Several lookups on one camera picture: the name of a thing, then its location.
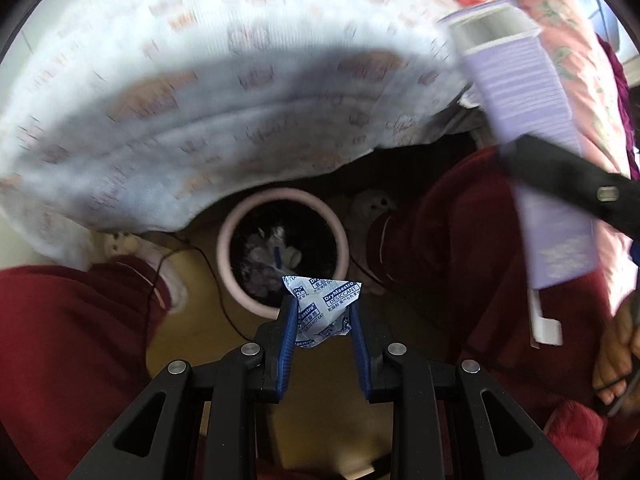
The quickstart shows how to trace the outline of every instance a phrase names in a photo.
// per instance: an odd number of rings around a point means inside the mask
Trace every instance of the tiled floor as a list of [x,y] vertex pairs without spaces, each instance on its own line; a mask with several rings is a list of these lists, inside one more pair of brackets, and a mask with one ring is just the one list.
[[[356,166],[359,175],[368,175],[360,183],[357,178],[334,174],[299,185],[315,188],[340,216],[349,203],[347,197],[340,194],[345,188],[357,192],[358,187],[366,186],[368,182],[375,184],[373,176],[377,175],[391,187],[411,176],[412,185],[420,189],[430,183],[436,173],[443,171],[426,162],[446,160],[448,166],[468,149],[468,140],[459,138],[437,143],[435,147],[416,148],[404,155],[387,152],[382,158],[376,155]],[[410,159],[415,159],[413,164],[408,162]],[[338,193],[326,197],[321,189]],[[212,262],[215,262],[218,228],[237,200],[235,197],[217,204],[188,229],[190,241],[202,248]],[[153,340],[148,352],[148,366],[153,374],[173,359],[183,358],[193,365],[202,364],[220,359],[243,343],[222,314],[215,282],[202,257],[195,252],[181,253],[173,256],[172,261],[188,286],[190,305],[183,313],[170,316]],[[229,316],[238,328],[253,336],[264,320],[243,310],[226,290],[223,290],[223,298]],[[403,300],[386,294],[382,297],[366,295],[362,303],[389,324],[395,338],[430,358],[444,358],[446,340],[426,320],[431,316],[437,317],[441,324],[445,322],[447,316],[442,302],[421,295],[414,301],[418,307],[412,308]],[[310,350],[296,349],[289,390],[283,402],[271,410],[274,440],[279,460],[285,468],[333,471],[351,476],[389,452],[392,406],[365,402],[358,388],[352,355],[349,336],[332,338]]]

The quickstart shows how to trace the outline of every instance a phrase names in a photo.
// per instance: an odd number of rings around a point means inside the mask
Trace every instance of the person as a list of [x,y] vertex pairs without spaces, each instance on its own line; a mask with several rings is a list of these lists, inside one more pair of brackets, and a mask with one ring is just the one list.
[[[640,391],[611,420],[593,410],[593,389],[628,374],[631,355],[640,357],[629,298],[612,317],[601,270],[541,290],[544,316],[561,322],[562,345],[532,346],[520,224],[493,148],[468,156],[397,210],[367,193],[369,206],[354,203],[370,210],[359,215],[370,225],[351,225],[352,238],[366,232],[366,243],[351,245],[366,247],[374,277],[388,287],[441,290],[450,314],[447,360],[472,358],[486,367],[580,478],[608,470],[640,428]],[[372,281],[363,273],[358,279]],[[610,404],[625,389],[622,381],[600,399]]]
[[[0,271],[0,476],[65,480],[148,385],[146,346],[188,293],[163,252],[116,239],[89,271]],[[260,480],[310,477],[261,465]]]

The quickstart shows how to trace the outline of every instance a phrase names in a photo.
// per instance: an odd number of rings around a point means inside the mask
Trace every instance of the printed pattern on blanket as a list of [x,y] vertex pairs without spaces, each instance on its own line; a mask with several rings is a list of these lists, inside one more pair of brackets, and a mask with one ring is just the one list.
[[83,267],[87,229],[174,231],[238,190],[432,142],[466,85],[436,25],[457,8],[77,0],[4,110],[0,204],[37,250]]
[[[616,80],[589,19],[575,0],[520,0],[520,5],[543,29],[540,39],[571,103],[585,158],[610,173],[629,177]],[[636,267],[628,257],[630,240],[597,222],[596,243],[615,312],[635,285]]]

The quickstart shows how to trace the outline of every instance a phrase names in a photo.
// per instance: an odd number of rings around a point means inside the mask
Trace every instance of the person's leg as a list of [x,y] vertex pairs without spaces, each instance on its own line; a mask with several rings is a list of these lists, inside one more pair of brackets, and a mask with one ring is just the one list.
[[154,274],[133,256],[0,272],[0,423],[39,480],[65,479],[148,384],[144,344],[171,305],[162,280],[147,305]]
[[542,290],[543,314],[561,321],[564,343],[531,347],[520,227],[494,150],[466,158],[420,200],[380,217],[367,253],[381,279],[443,287],[452,360],[490,366],[541,426],[562,397],[593,403],[591,373],[610,316],[604,279],[594,272]]

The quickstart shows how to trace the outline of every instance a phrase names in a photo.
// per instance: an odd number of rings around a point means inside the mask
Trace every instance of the human hand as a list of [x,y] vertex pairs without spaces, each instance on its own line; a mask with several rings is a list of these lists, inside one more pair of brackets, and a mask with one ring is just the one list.
[[[631,373],[632,355],[640,358],[640,329],[633,325],[630,310],[632,297],[631,294],[622,302],[616,316],[602,335],[600,353],[593,370],[593,387],[596,390]],[[608,406],[625,393],[626,387],[626,380],[622,379],[598,393],[598,396]],[[636,388],[625,399],[622,406],[622,411],[625,413],[635,412],[638,409],[640,409],[640,388]]]

